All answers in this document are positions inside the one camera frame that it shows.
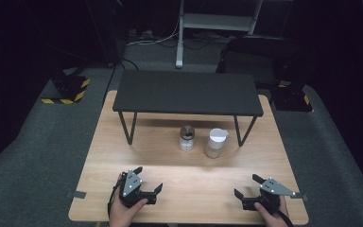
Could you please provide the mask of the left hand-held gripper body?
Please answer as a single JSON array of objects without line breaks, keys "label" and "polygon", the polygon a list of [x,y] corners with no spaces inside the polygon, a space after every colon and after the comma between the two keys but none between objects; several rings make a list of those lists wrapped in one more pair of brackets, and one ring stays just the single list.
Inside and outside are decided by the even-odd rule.
[{"label": "left hand-held gripper body", "polygon": [[155,204],[157,194],[144,192],[140,189],[143,180],[133,170],[124,172],[120,181],[119,199],[128,208],[131,208],[141,199],[147,199],[147,204]]}]

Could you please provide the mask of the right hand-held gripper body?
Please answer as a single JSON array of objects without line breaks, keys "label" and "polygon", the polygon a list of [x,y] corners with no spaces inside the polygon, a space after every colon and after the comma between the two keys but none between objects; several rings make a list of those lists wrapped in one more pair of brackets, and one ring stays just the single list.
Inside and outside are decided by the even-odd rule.
[{"label": "right hand-held gripper body", "polygon": [[262,184],[260,184],[260,195],[256,198],[246,198],[242,201],[242,207],[244,210],[254,211],[254,204],[256,202],[261,203],[267,211],[278,211],[280,207],[279,196],[289,196],[295,198],[296,193],[278,181],[268,178]]}]

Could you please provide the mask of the glass jar with metal lid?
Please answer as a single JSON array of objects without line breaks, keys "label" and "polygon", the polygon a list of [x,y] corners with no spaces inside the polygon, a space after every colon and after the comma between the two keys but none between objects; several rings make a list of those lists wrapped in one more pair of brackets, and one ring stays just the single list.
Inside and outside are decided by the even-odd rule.
[{"label": "glass jar with metal lid", "polygon": [[181,127],[179,146],[182,151],[190,151],[194,145],[195,129],[190,125]]}]

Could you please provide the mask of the clear jar with white lid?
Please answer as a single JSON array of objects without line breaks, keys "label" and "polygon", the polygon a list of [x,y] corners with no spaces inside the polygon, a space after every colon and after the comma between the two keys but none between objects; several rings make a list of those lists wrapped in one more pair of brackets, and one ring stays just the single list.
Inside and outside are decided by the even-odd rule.
[{"label": "clear jar with white lid", "polygon": [[206,155],[210,158],[217,158],[227,140],[229,133],[220,128],[210,130],[207,146],[205,149]]}]

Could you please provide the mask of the black shelf with metal legs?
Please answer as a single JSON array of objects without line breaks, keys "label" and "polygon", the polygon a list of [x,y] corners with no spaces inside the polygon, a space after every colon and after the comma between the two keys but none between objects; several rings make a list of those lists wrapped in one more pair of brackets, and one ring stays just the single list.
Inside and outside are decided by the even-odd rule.
[{"label": "black shelf with metal legs", "polygon": [[252,76],[165,71],[126,71],[112,109],[123,113],[230,115],[234,120],[264,114]]}]

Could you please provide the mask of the person's right hand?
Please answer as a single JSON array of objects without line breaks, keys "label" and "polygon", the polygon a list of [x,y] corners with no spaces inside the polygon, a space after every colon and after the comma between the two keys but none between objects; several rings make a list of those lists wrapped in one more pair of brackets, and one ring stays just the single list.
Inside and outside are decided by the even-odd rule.
[{"label": "person's right hand", "polygon": [[[280,195],[280,207],[279,210],[288,217],[288,210],[286,207],[285,197]],[[256,211],[263,218],[267,227],[288,227],[283,218],[278,214],[271,215],[267,209],[259,202],[254,204]]]}]

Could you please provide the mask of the person's left hand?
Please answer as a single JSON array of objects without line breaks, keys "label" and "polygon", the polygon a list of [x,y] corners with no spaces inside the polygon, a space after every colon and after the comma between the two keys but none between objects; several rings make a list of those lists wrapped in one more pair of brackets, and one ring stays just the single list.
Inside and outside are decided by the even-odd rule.
[{"label": "person's left hand", "polygon": [[109,227],[130,227],[134,217],[147,204],[147,199],[141,199],[128,208],[119,199],[119,192],[119,188],[114,190],[110,202]]}]

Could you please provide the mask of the black yellow striped stand base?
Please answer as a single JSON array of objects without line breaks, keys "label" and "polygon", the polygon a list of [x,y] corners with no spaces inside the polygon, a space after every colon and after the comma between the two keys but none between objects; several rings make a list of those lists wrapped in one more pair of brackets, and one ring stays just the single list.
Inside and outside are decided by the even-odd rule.
[{"label": "black yellow striped stand base", "polygon": [[84,76],[54,77],[47,82],[42,93],[43,104],[75,104],[83,98],[90,80]]},{"label": "black yellow striped stand base", "polygon": [[303,91],[304,85],[291,82],[288,85],[278,85],[271,90],[271,99],[278,111],[312,112],[313,107],[308,96]]}]

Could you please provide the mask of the black chair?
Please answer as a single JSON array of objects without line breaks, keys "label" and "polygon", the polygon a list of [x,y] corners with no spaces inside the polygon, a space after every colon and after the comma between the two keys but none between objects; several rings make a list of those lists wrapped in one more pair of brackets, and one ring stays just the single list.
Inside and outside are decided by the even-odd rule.
[{"label": "black chair", "polygon": [[277,87],[301,47],[288,38],[246,35],[232,39],[221,50],[217,73],[250,74],[260,89]]}]

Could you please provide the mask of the white metal stand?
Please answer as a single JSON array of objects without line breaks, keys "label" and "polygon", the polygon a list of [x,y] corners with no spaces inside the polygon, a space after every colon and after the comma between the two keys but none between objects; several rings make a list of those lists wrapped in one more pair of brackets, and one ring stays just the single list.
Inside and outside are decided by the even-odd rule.
[{"label": "white metal stand", "polygon": [[255,8],[252,16],[215,15],[187,13],[184,11],[184,0],[181,0],[179,11],[179,38],[175,67],[183,67],[183,31],[186,28],[245,31],[251,35],[256,27],[258,16],[264,0],[254,0]]}]

